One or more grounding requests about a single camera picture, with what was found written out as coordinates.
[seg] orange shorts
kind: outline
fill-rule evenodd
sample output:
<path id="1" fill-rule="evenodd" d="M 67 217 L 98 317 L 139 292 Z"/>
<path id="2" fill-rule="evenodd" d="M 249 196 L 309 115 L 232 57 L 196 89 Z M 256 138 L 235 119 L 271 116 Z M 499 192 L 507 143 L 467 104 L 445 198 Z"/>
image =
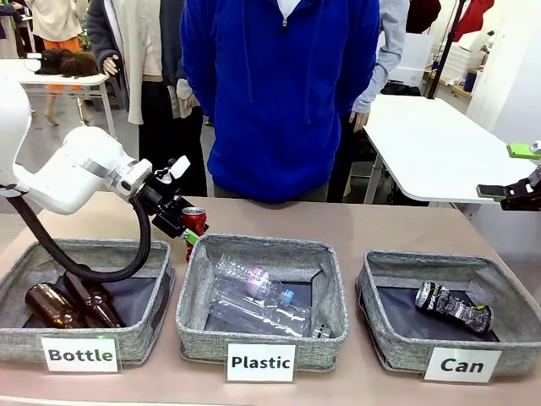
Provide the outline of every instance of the orange shorts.
<path id="1" fill-rule="evenodd" d="M 70 38 L 66 41 L 60 41 L 60 42 L 43 40 L 43 43 L 45 44 L 45 49 L 68 49 L 69 51 L 73 51 L 73 52 L 81 51 L 81 45 L 79 44 L 79 38 L 77 36 L 74 36 L 73 38 Z M 63 85 L 47 85 L 47 89 L 63 89 L 63 88 L 64 88 Z M 82 89 L 81 86 L 71 86 L 71 88 L 76 91 L 80 91 Z"/>

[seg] blue bottle cap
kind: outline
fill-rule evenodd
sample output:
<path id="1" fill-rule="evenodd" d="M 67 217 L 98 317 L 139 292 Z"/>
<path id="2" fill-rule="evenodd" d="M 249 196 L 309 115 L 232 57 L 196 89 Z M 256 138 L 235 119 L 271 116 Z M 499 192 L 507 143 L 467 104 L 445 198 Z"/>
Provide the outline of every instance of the blue bottle cap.
<path id="1" fill-rule="evenodd" d="M 286 289 L 281 294 L 283 296 L 284 305 L 289 306 L 291 304 L 293 296 L 295 296 L 295 293 L 292 292 L 291 290 Z"/>

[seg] label sign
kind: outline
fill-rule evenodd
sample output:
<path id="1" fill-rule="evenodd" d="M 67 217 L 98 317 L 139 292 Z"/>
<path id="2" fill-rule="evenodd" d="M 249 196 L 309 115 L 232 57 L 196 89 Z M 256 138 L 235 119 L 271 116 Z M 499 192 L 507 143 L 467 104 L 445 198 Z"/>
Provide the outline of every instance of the label sign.
<path id="1" fill-rule="evenodd" d="M 118 372 L 114 338 L 42 337 L 41 346 L 51 372 Z"/>
<path id="2" fill-rule="evenodd" d="M 227 347 L 227 380 L 291 382 L 295 346 L 281 344 L 234 344 Z"/>
<path id="3" fill-rule="evenodd" d="M 486 383 L 490 381 L 500 355 L 501 351 L 434 348 L 424 379 Z"/>

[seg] floor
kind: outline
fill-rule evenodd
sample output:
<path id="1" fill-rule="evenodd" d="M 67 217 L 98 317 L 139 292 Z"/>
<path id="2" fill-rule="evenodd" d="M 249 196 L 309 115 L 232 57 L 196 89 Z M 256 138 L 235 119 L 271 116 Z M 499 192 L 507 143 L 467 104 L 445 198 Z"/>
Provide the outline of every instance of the floor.
<path id="1" fill-rule="evenodd" d="M 30 98 L 32 107 L 36 110 L 32 118 L 32 125 L 26 137 L 17 162 L 26 167 L 29 171 L 37 171 L 52 155 L 54 151 L 62 144 L 63 138 L 69 130 L 79 126 L 79 113 L 74 99 L 60 97 L 56 101 L 56 113 L 58 121 L 61 123 L 57 127 L 51 126 L 43 117 L 45 98 L 42 96 L 32 96 Z M 90 125 L 96 125 L 107 130 L 107 121 L 103 111 L 97 112 L 93 107 L 88 108 L 90 116 Z M 130 156 L 138 155 L 137 146 L 137 126 L 128 123 L 127 113 L 124 110 L 113 110 L 113 119 L 117 131 L 117 137 L 123 144 L 124 150 Z M 214 129 L 203 126 L 201 135 L 201 144 L 205 156 L 205 162 L 208 159 L 210 148 L 214 143 Z M 358 174 L 369 175 L 370 165 L 366 163 L 356 164 L 353 171 Z M 353 178 L 352 191 L 347 196 L 348 203 L 362 203 L 364 192 L 368 184 L 367 178 Z M 211 183 L 211 177 L 207 173 L 207 189 L 209 196 L 214 195 Z M 374 202 L 376 204 L 386 204 L 386 197 L 391 189 L 391 181 L 384 179 L 381 182 Z M 40 207 L 36 204 L 30 204 L 35 211 Z M 25 227 L 23 221 L 15 213 L 14 209 L 5 199 L 0 199 L 0 251 Z M 534 295 L 536 300 L 541 303 L 541 271 L 538 264 L 525 264 L 521 262 L 507 262 L 507 265 L 521 279 L 526 288 Z"/>

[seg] black corrugated hose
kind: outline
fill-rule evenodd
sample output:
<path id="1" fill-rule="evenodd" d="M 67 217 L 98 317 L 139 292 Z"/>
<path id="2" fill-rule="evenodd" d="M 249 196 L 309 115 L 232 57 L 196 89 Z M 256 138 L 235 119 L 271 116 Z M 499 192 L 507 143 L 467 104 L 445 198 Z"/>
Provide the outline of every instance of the black corrugated hose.
<path id="1" fill-rule="evenodd" d="M 63 266 L 68 272 L 88 281 L 99 283 L 118 282 L 133 276 L 145 264 L 150 253 L 150 220 L 145 213 L 145 209 L 137 196 L 132 197 L 129 203 L 135 210 L 139 220 L 140 241 L 137 255 L 130 264 L 123 269 L 114 272 L 96 272 L 92 271 L 85 264 L 78 264 L 54 242 L 47 230 L 43 227 L 36 214 L 32 211 L 23 196 L 8 197 L 8 201 L 15 210 L 23 217 L 26 225 L 36 236 L 40 244 L 45 248 L 49 255 L 58 264 Z"/>

